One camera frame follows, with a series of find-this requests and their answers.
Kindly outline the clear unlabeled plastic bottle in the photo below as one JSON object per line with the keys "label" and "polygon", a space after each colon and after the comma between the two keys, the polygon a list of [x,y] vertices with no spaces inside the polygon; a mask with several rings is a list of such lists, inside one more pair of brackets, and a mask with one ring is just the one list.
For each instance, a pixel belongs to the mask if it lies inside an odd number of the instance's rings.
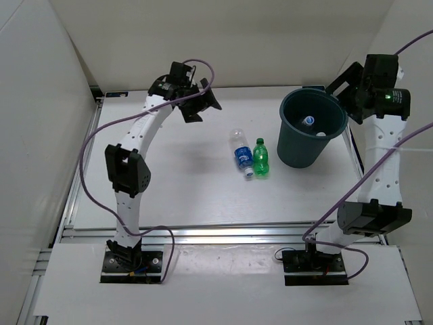
{"label": "clear unlabeled plastic bottle", "polygon": [[314,126],[315,118],[313,116],[306,116],[300,121],[300,129],[302,129],[305,133],[313,130]]}

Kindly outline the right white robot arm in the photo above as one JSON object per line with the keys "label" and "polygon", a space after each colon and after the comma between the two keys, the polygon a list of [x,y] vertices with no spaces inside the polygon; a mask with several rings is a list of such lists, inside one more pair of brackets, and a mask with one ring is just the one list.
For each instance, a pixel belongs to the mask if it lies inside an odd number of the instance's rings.
{"label": "right white robot arm", "polygon": [[329,227],[305,236],[312,249],[304,253],[304,264],[318,271],[343,248],[366,237],[386,235],[409,223],[411,209],[403,206],[400,191],[400,154],[410,115],[411,94],[396,88],[403,71],[396,55],[368,55],[364,64],[353,63],[327,88],[332,94],[343,83],[347,87],[337,99],[347,115],[365,130],[365,173],[356,188],[357,201],[339,202],[337,220]]}

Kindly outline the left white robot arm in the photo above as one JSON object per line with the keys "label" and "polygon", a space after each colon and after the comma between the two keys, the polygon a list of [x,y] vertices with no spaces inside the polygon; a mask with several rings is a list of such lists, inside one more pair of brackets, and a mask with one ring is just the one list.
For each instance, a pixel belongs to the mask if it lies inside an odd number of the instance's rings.
{"label": "left white robot arm", "polygon": [[178,87],[168,80],[157,80],[148,91],[143,111],[150,113],[137,118],[131,129],[119,144],[109,145],[105,149],[108,179],[116,197],[117,221],[116,234],[107,241],[114,258],[127,271],[134,271],[141,265],[141,237],[139,233],[139,208],[143,192],[151,180],[151,172],[145,163],[147,150],[164,120],[178,108],[187,123],[201,122],[199,112],[213,107],[221,110],[213,92],[178,104],[167,102],[189,95],[195,95],[200,89],[195,81]]}

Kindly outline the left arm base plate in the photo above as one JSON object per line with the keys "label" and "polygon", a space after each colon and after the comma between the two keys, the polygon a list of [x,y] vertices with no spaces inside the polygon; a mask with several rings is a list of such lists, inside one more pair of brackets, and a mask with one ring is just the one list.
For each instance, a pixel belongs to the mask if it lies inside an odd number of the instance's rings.
{"label": "left arm base plate", "polygon": [[162,279],[163,251],[141,251],[132,265],[121,261],[106,248],[99,282],[102,284],[159,284]]}

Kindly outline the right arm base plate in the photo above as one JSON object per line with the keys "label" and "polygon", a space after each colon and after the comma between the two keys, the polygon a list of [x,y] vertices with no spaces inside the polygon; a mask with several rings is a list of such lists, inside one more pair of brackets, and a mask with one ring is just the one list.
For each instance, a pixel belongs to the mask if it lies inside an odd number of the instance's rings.
{"label": "right arm base plate", "polygon": [[285,286],[344,286],[348,275],[342,254],[320,253],[314,244],[303,250],[283,247],[274,258],[283,263]]}

